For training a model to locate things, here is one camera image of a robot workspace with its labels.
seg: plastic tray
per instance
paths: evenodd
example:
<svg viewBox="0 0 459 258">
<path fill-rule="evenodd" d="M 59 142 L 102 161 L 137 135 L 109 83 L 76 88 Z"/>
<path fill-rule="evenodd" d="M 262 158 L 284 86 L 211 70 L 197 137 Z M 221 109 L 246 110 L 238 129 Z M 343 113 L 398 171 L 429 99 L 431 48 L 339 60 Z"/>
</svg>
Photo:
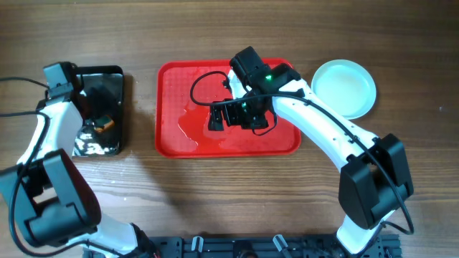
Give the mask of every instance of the plastic tray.
<svg viewBox="0 0 459 258">
<path fill-rule="evenodd" d="M 276 66 L 284 59 L 264 59 Z M 209 108 L 195 105 L 189 96 L 191 85 L 200 75 L 220 70 L 228 73 L 229 60 L 177 61 L 163 65 L 158 72 L 156 103 L 156 150 L 168 158 L 266 156 L 293 153 L 301 144 L 301 132 L 284 119 L 264 136 L 256 136 L 240 126 L 209 131 Z M 223 85 L 223 76 L 211 75 L 199 82 L 194 97 L 203 102 L 232 98 Z M 273 116 L 266 113 L 270 126 Z"/>
</svg>

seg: small object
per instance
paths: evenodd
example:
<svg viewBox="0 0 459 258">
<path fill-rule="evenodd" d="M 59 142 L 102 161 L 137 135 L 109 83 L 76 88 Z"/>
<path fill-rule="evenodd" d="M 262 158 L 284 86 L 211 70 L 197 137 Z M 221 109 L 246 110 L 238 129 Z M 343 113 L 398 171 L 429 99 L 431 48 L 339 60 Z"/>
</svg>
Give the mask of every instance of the small object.
<svg viewBox="0 0 459 258">
<path fill-rule="evenodd" d="M 191 251 L 196 252 L 198 257 L 201 257 L 202 247 L 204 246 L 204 239 L 202 236 L 193 237 L 193 242 L 191 243 Z"/>
<path fill-rule="evenodd" d="M 242 129 L 265 129 L 269 126 L 265 115 L 256 115 L 250 119 L 250 116 L 246 114 L 247 110 L 244 108 L 244 104 L 236 103 L 210 107 L 208 129 L 223 131 L 223 120 L 226 121 L 227 127 L 240 125 Z"/>
<path fill-rule="evenodd" d="M 292 255 L 288 251 L 288 244 L 285 241 L 284 237 L 281 234 L 277 234 L 273 237 L 273 242 L 275 247 L 285 258 L 292 258 Z"/>
<path fill-rule="evenodd" d="M 101 118 L 94 120 L 95 131 L 98 133 L 103 133 L 106 130 L 112 128 L 115 125 L 113 119 L 109 115 L 104 115 Z"/>
<path fill-rule="evenodd" d="M 376 85 L 361 65 L 344 59 L 323 64 L 314 74 L 312 91 L 347 119 L 367 114 L 376 101 Z"/>
</svg>

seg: water spill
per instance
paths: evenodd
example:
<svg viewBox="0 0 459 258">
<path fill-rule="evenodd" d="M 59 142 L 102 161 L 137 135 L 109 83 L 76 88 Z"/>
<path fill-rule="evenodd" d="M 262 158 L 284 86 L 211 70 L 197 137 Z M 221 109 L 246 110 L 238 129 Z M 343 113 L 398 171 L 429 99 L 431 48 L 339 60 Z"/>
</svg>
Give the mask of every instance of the water spill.
<svg viewBox="0 0 459 258">
<path fill-rule="evenodd" d="M 209 108 L 196 106 L 188 102 L 184 107 L 184 114 L 179 117 L 179 128 L 183 134 L 196 144 L 194 153 L 219 153 L 226 148 L 221 143 L 227 138 L 232 129 L 224 132 L 209 131 Z"/>
</svg>

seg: wire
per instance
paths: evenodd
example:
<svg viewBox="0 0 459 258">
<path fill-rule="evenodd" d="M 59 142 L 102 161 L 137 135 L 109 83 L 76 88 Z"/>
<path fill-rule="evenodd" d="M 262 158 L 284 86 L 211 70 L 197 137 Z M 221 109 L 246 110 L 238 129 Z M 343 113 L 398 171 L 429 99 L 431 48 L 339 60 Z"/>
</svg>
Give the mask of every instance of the wire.
<svg viewBox="0 0 459 258">
<path fill-rule="evenodd" d="M 376 242 L 376 239 L 378 238 L 379 233 L 381 233 L 381 230 L 382 230 L 383 227 L 384 226 L 382 226 L 382 225 L 378 226 L 378 228 L 374 232 L 373 237 L 370 239 L 370 241 L 368 241 L 366 243 L 365 247 L 362 248 L 361 251 L 355 255 L 356 258 L 362 257 L 365 254 L 365 252 L 368 251 L 368 249 L 374 245 L 374 243 Z"/>
<path fill-rule="evenodd" d="M 31 82 L 31 83 L 34 83 L 36 85 L 39 85 L 39 86 L 42 86 L 42 87 L 45 87 L 45 88 L 49 89 L 48 85 L 43 84 L 41 82 L 38 82 L 36 80 L 29 79 L 29 78 L 24 78 L 24 77 L 4 77 L 4 78 L 0 78 L 0 82 L 7 82 L 7 81 L 11 81 L 11 80 L 21 80 L 21 81 L 25 81 L 25 82 Z"/>
<path fill-rule="evenodd" d="M 400 193 L 397 190 L 394 182 L 390 178 L 389 174 L 386 172 L 386 170 L 383 168 L 383 166 L 379 163 L 379 161 L 369 152 L 368 148 L 366 148 L 366 146 L 359 140 L 359 138 L 356 137 L 353 133 L 351 133 L 351 131 L 346 126 L 344 126 L 338 119 L 336 119 L 327 110 L 325 110 L 320 105 L 315 104 L 311 100 L 308 100 L 308 99 L 305 99 L 305 98 L 302 98 L 302 97 L 296 97 L 296 96 L 293 96 L 293 95 L 286 95 L 286 94 L 282 94 L 282 93 L 270 93 L 270 94 L 263 94 L 263 95 L 254 95 L 254 96 L 249 96 L 249 97 L 241 97 L 241 98 L 238 98 L 238 99 L 235 99 L 235 100 L 226 100 L 226 101 L 222 101 L 222 102 L 213 102 L 213 103 L 199 102 L 196 99 L 194 99 L 193 91 L 194 91 L 194 88 L 196 87 L 196 84 L 202 78 L 204 78 L 204 77 L 206 77 L 208 75 L 213 75 L 213 74 L 224 75 L 227 78 L 227 80 L 229 80 L 228 76 L 222 71 L 208 72 L 208 73 L 203 74 L 200 77 L 198 77 L 198 79 L 196 79 L 193 82 L 193 85 L 191 86 L 191 90 L 190 90 L 191 101 L 193 101 L 195 104 L 212 107 L 212 106 L 227 105 L 227 104 L 233 104 L 233 103 L 239 103 L 239 102 L 246 102 L 248 100 L 253 100 L 253 99 L 256 99 L 256 98 L 263 98 L 263 97 L 288 97 L 288 98 L 291 98 L 291 99 L 294 99 L 294 100 L 299 100 L 299 101 L 303 102 L 304 105 L 306 105 L 306 106 L 310 105 L 311 107 L 313 107 L 313 108 L 317 109 L 318 111 L 320 111 L 321 113 L 323 113 L 330 120 L 332 120 L 337 126 L 339 126 L 345 132 L 345 134 L 347 134 L 365 152 L 365 154 L 370 158 L 372 163 L 376 167 L 379 168 L 379 170 L 383 174 L 384 178 L 386 179 L 387 183 L 389 184 L 390 188 L 394 192 L 395 198 L 397 199 L 397 202 L 400 205 L 400 208 L 401 208 L 401 210 L 403 212 L 403 215 L 404 215 L 404 217 L 405 217 L 405 219 L 407 221 L 409 230 L 403 229 L 401 226 L 396 225 L 396 224 L 394 224 L 394 223 L 392 223 L 390 221 L 382 221 L 381 225 L 384 226 L 384 227 L 385 226 L 392 226 L 396 230 L 398 230 L 398 231 L 400 231 L 400 232 L 402 232 L 403 234 L 406 234 L 406 235 L 414 234 L 415 227 L 414 227 L 413 222 L 411 220 L 410 213 L 408 212 L 408 208 L 404 204 L 404 201 L 403 201 L 402 197 L 400 196 Z"/>
<path fill-rule="evenodd" d="M 256 136 L 264 136 L 265 134 L 267 134 L 267 133 L 269 133 L 270 131 L 274 130 L 274 128 L 276 127 L 276 125 L 278 125 L 278 114 L 276 114 L 276 113 L 273 112 L 273 115 L 274 115 L 274 125 L 273 125 L 270 129 L 266 130 L 266 131 L 263 132 L 263 133 L 256 133 L 256 132 L 255 132 L 255 129 L 252 128 L 252 133 L 253 133 L 254 135 L 256 135 Z"/>
<path fill-rule="evenodd" d="M 14 223 L 14 210 L 16 208 L 17 193 L 18 193 L 19 186 L 21 184 L 22 178 L 25 176 L 25 174 L 29 170 L 29 166 L 32 163 L 33 159 L 37 156 L 37 154 L 38 154 L 38 152 L 39 152 L 39 150 L 41 148 L 41 145 L 43 144 L 44 138 L 46 137 L 47 131 L 49 129 L 49 116 L 44 114 L 44 113 L 41 113 L 40 111 L 26 111 L 26 112 L 19 112 L 19 113 L 0 114 L 0 118 L 11 118 L 11 117 L 17 117 L 17 116 L 22 116 L 22 115 L 41 115 L 44 118 L 44 127 L 43 127 L 42 132 L 40 133 L 40 136 L 38 138 L 37 144 L 34 146 L 34 148 L 32 150 L 32 153 L 30 154 L 30 157 L 28 157 L 26 163 L 24 165 L 22 165 L 21 170 L 20 170 L 20 172 L 19 172 L 19 174 L 17 176 L 17 180 L 14 182 L 13 194 L 11 195 L 11 199 L 10 199 L 11 207 L 9 209 L 9 231 L 11 233 L 11 237 L 12 237 L 14 243 L 17 245 L 17 247 L 23 253 L 25 253 L 25 254 L 27 254 L 29 256 L 33 256 L 33 257 L 51 257 L 51 256 L 54 256 L 54 255 L 61 254 L 61 253 L 65 252 L 65 251 L 67 251 L 68 249 L 71 249 L 71 248 L 73 248 L 73 247 L 75 247 L 77 245 L 80 245 L 80 244 L 84 244 L 84 245 L 86 245 L 88 247 L 89 246 L 93 246 L 93 247 L 101 249 L 101 250 L 103 250 L 105 252 L 110 252 L 110 253 L 112 253 L 114 255 L 118 255 L 119 257 L 122 257 L 123 255 L 121 253 L 115 251 L 114 249 L 109 249 L 109 248 L 100 246 L 98 244 L 94 244 L 94 243 L 90 242 L 89 240 L 78 241 L 78 242 L 70 244 L 70 245 L 68 245 L 68 246 L 66 246 L 64 248 L 61 248 L 61 249 L 59 249 L 57 251 L 50 252 L 50 253 L 44 253 L 44 254 L 32 252 L 32 251 L 28 250 L 21 243 L 21 240 L 19 239 L 19 237 L 17 235 L 16 224 Z"/>
<path fill-rule="evenodd" d="M 242 87 L 244 88 L 245 92 L 249 93 L 249 90 L 247 89 L 247 85 L 242 84 Z"/>
</svg>

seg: wooden table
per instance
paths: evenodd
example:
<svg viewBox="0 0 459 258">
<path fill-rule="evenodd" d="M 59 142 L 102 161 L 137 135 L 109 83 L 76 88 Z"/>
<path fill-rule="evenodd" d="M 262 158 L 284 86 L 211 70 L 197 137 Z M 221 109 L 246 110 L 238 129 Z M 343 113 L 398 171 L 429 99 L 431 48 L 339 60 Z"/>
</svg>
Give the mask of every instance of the wooden table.
<svg viewBox="0 0 459 258">
<path fill-rule="evenodd" d="M 161 65 L 229 59 L 252 45 L 263 57 L 288 59 L 308 82 L 330 59 L 369 70 L 377 104 L 355 122 L 404 142 L 415 185 L 407 206 L 416 232 L 402 236 L 404 257 L 459 257 L 457 1 L 108 2 L 0 4 L 0 77 L 44 82 L 43 66 L 67 60 L 119 65 L 131 75 L 123 152 L 74 159 L 105 213 L 150 236 L 299 235 L 341 225 L 339 174 L 306 137 L 289 156 L 171 160 L 155 151 Z M 26 82 L 0 89 L 2 113 L 33 110 L 43 96 Z M 35 124 L 36 118 L 1 120 L 0 168 L 24 152 Z M 400 211 L 391 220 L 405 226 Z M 9 235 L 3 200 L 0 250 L 0 257 L 23 257 Z"/>
</svg>

